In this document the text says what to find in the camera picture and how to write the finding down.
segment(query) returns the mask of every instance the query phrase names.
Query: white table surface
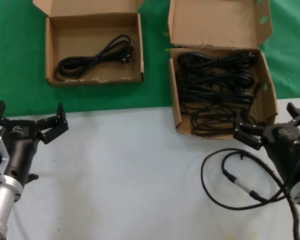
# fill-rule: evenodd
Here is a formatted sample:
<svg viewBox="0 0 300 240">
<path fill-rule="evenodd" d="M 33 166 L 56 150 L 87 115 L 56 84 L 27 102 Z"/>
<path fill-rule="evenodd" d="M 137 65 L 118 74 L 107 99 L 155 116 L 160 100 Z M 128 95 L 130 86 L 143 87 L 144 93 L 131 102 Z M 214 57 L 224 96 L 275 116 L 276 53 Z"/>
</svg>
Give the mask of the white table surface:
<svg viewBox="0 0 300 240">
<path fill-rule="evenodd" d="M 288 102 L 300 108 L 300 99 L 278 100 L 277 122 L 291 119 Z M 14 205 L 7 240 L 293 239 L 286 200 L 231 211 L 215 205 L 201 185 L 208 154 L 241 148 L 273 167 L 264 149 L 176 133 L 170 107 L 68 113 L 67 119 L 69 131 L 39 144 L 31 168 L 39 180 Z M 208 189 L 227 205 L 255 204 L 222 174 L 225 154 L 206 165 Z M 234 156 L 226 168 L 263 197 L 278 189 L 253 161 Z"/>
</svg>

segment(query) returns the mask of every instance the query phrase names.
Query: green cloth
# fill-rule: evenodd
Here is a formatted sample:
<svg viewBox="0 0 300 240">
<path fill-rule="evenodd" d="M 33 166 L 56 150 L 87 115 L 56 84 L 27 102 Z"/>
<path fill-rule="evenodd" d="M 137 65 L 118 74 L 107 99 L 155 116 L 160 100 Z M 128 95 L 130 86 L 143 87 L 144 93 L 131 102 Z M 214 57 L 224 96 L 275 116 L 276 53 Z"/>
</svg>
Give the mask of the green cloth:
<svg viewBox="0 0 300 240">
<path fill-rule="evenodd" d="M 169 0 L 145 0 L 143 83 L 52 88 L 45 80 L 46 16 L 32 0 L 0 0 L 0 100 L 6 116 L 171 105 Z M 300 0 L 272 0 L 274 36 L 262 47 L 277 97 L 300 98 Z"/>
</svg>

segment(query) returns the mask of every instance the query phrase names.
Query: cardboard box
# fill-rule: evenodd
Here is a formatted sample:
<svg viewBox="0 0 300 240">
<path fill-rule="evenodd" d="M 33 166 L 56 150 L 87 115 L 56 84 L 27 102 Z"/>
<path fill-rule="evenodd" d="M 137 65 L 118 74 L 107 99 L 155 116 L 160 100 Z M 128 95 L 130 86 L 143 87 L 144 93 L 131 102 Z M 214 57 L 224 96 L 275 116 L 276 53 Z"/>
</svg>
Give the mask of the cardboard box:
<svg viewBox="0 0 300 240">
<path fill-rule="evenodd" d="M 269 0 L 171 0 L 168 18 L 171 43 L 188 48 L 172 48 L 169 62 L 174 124 L 177 132 L 190 134 L 190 117 L 181 115 L 175 73 L 177 59 L 184 52 L 199 52 L 211 57 L 225 57 L 239 52 L 257 56 L 250 69 L 255 84 L 261 88 L 250 115 L 257 122 L 275 122 L 278 114 L 275 87 L 265 55 L 259 45 L 273 32 Z M 212 137 L 231 139 L 232 135 Z"/>
<path fill-rule="evenodd" d="M 45 33 L 45 74 L 53 87 L 142 82 L 144 58 L 139 7 L 143 0 L 33 0 L 48 15 Z M 127 34 L 134 47 L 132 61 L 102 62 L 80 79 L 55 79 L 62 59 L 94 56 L 112 39 Z"/>
</svg>

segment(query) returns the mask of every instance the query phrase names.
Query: cardboard box flap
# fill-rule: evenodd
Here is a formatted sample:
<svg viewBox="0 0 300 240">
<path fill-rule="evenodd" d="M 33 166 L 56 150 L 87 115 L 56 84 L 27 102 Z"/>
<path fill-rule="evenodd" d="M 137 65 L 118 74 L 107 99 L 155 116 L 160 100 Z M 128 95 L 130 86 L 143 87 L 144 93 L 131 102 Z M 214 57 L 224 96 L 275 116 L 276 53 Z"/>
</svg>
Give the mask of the cardboard box flap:
<svg viewBox="0 0 300 240">
<path fill-rule="evenodd" d="M 33 0 L 33 4 L 45 14 L 50 15 L 52 1 L 53 0 Z"/>
<path fill-rule="evenodd" d="M 171 43 L 258 48 L 273 33 L 269 0 L 171 0 Z"/>
<path fill-rule="evenodd" d="M 144 0 L 33 0 L 49 17 L 137 13 Z"/>
</svg>

